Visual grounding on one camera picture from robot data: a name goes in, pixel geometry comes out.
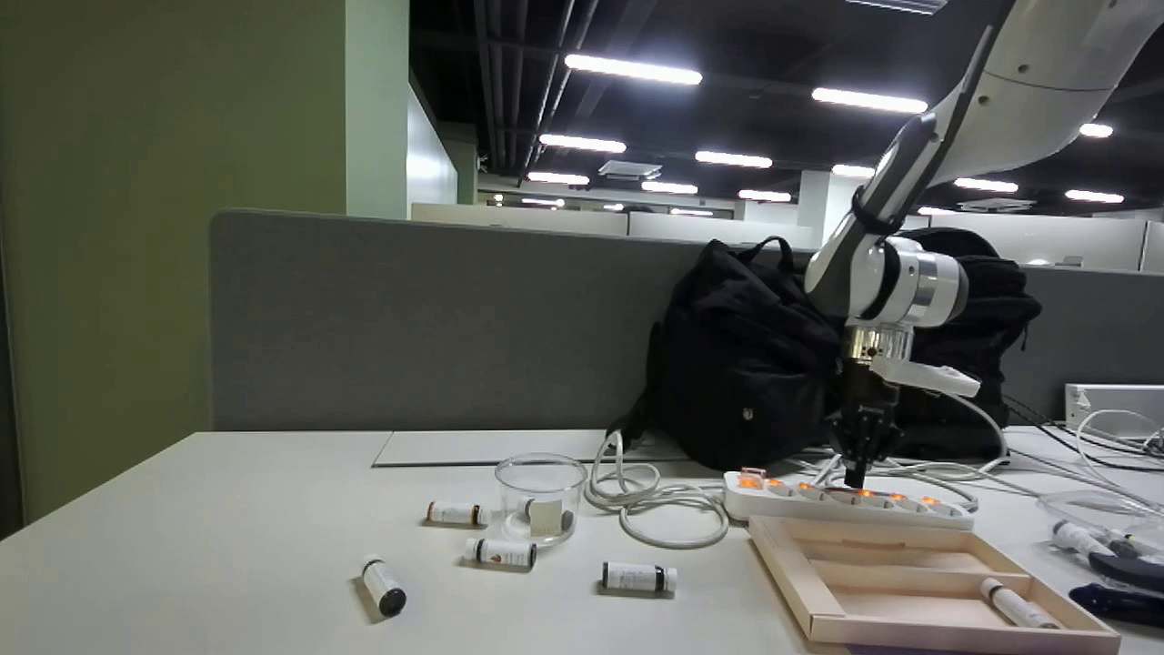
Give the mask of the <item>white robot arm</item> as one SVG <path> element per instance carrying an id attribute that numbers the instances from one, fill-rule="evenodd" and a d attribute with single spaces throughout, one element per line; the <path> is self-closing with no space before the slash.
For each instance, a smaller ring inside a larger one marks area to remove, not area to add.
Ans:
<path id="1" fill-rule="evenodd" d="M 847 327 L 834 422 L 847 487 L 867 483 L 894 436 L 902 385 L 952 401 L 978 392 L 978 378 L 913 362 L 913 333 L 941 327 L 964 310 L 967 274 L 952 255 L 902 236 L 902 219 L 940 182 L 1063 153 L 1160 26 L 1164 0 L 1016 0 L 981 34 L 948 95 L 913 117 L 855 191 L 803 274 L 810 301 Z"/>

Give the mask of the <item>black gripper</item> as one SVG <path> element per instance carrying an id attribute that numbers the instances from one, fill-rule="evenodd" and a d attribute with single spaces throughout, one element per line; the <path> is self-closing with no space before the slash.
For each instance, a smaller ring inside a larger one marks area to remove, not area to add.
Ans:
<path id="1" fill-rule="evenodd" d="M 877 459 L 894 444 L 897 390 L 862 364 L 841 378 L 835 444 L 847 459 L 845 483 L 862 493 Z"/>

